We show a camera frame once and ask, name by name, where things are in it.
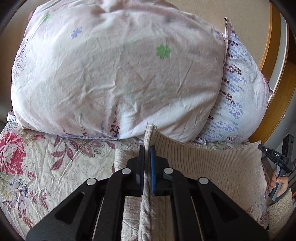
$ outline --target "red peony print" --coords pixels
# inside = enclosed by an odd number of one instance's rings
[[[23,174],[22,162],[26,156],[23,138],[17,136],[17,132],[8,132],[0,138],[0,172],[11,174]]]
[[[35,175],[34,175],[34,173],[32,173],[32,172],[28,172],[27,175],[28,175],[28,178],[29,179],[36,178]]]
[[[42,136],[42,135],[34,135],[34,136],[33,136],[33,139],[34,139],[34,140],[37,140],[37,141],[40,141],[40,140],[42,140],[42,139],[45,139],[45,137]]]

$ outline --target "finger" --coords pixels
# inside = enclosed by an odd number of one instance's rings
[[[275,183],[274,181],[270,181],[270,186],[271,186],[272,188],[275,188],[275,187],[276,187],[276,183]]]
[[[274,183],[277,183],[276,176],[273,176],[271,179]]]
[[[277,177],[276,178],[276,181],[278,183],[288,184],[289,178],[288,177]]]

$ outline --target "sweater sleeve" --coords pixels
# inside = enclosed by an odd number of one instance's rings
[[[293,213],[292,191],[289,190],[286,195],[277,203],[267,208],[269,216],[269,237],[272,240],[284,227]]]

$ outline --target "pillow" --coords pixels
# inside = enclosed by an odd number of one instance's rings
[[[267,109],[269,85],[228,19],[226,22],[228,50],[222,84],[207,122],[196,138],[200,143],[247,141]]]
[[[204,20],[149,1],[50,1],[17,53],[13,110],[21,128],[50,134],[125,139],[154,123],[191,141],[216,101],[226,48]]]

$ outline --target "beige knit sweater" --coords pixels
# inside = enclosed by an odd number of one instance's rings
[[[261,167],[259,143],[238,149],[213,151],[202,145],[176,142],[158,132],[155,126],[146,129],[144,147],[155,145],[158,156],[168,160],[169,166],[186,177],[207,177],[242,209],[247,210],[264,196],[266,181]],[[115,169],[123,168],[136,152],[116,150]],[[122,240],[174,240],[169,197],[150,195],[150,164],[145,162],[144,192],[142,198],[126,199]],[[291,191],[278,203],[270,206],[269,235],[272,239],[281,230],[293,212]]]

